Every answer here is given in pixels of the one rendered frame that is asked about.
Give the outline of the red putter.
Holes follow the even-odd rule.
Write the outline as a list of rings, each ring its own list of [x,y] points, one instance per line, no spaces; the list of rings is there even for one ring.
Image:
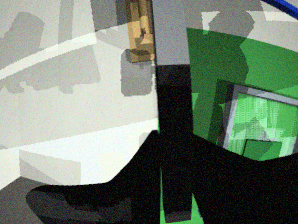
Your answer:
[[[149,0],[165,222],[192,220],[193,119],[182,0]]]

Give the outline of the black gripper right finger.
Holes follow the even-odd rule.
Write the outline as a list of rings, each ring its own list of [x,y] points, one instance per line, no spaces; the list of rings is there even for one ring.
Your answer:
[[[193,133],[193,197],[204,224],[254,224],[271,194],[298,181],[298,153],[247,159]]]

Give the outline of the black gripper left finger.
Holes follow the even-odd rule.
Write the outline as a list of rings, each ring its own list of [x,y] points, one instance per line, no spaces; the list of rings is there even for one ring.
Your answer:
[[[160,224],[160,137],[150,131],[136,155],[112,180],[41,185],[27,205],[43,224]]]

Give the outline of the green flat mat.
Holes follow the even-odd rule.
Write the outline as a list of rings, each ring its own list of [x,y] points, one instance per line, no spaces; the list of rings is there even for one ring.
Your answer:
[[[186,31],[188,31],[190,55],[194,135],[218,144],[227,85],[243,85],[243,87],[277,93],[279,96],[298,100],[297,51],[267,44],[265,41],[262,43],[247,37],[223,34],[223,32],[198,30],[198,28],[186,28]],[[295,128],[294,133],[294,123],[297,123],[298,127],[298,107],[297,111],[294,111],[294,105],[289,105],[289,111],[287,111],[287,104],[281,101],[278,103],[273,101],[270,107],[273,107],[271,111],[279,111],[279,115],[285,115],[285,120],[277,120],[274,129],[275,137],[278,132],[278,139],[281,137],[282,143],[282,137],[293,139],[295,136],[286,151],[281,148],[279,157],[291,155],[293,151],[290,151],[290,145],[293,145],[294,149],[295,140],[297,140],[298,128]],[[267,125],[269,125],[269,111],[265,120],[249,124],[246,129],[245,125],[233,125],[227,151],[242,155],[246,140],[257,140],[258,137],[261,139],[267,136]],[[261,127],[263,135],[261,135]],[[160,224],[204,224],[200,213],[197,212],[198,206],[193,196],[192,205],[192,220],[165,222],[161,176]]]

